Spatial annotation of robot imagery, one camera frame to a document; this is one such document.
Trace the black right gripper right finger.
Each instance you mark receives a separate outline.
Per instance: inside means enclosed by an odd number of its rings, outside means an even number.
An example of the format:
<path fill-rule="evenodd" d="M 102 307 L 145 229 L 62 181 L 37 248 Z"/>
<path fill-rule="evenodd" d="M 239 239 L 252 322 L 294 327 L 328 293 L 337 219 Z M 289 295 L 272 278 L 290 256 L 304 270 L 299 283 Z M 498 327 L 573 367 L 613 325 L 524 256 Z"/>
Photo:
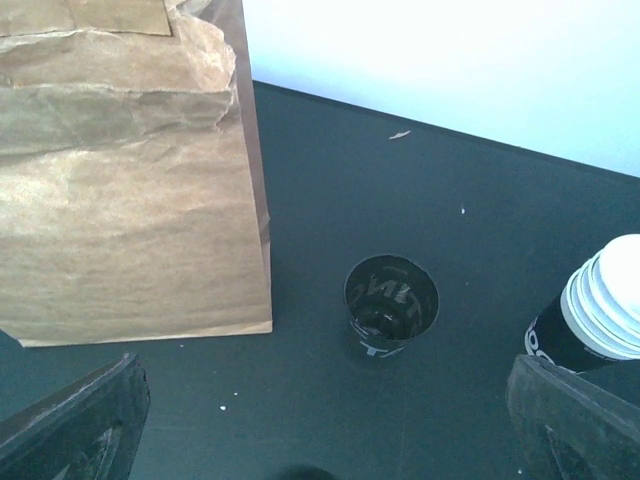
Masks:
<path fill-rule="evenodd" d="M 540 357 L 519 355 L 506 403 L 533 479 L 637 479 L 639 407 Z"/>

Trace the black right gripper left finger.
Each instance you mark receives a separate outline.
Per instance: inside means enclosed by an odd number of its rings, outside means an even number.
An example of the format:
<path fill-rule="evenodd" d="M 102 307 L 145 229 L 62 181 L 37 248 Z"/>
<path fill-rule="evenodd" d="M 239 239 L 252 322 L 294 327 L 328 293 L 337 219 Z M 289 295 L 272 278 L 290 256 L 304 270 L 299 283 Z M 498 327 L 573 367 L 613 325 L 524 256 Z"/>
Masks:
<path fill-rule="evenodd" d="M 1 422 L 3 479 L 127 479 L 150 407 L 127 353 Z"/>

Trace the brown paper bag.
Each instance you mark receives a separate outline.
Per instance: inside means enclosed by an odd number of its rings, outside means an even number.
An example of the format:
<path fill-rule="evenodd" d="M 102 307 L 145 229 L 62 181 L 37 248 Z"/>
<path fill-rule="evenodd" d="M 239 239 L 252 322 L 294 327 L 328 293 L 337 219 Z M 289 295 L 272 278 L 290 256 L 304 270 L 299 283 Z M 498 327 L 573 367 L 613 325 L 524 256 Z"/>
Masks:
<path fill-rule="evenodd" d="M 47 347 L 272 325 L 242 3 L 3 2 L 3 332 Z"/>

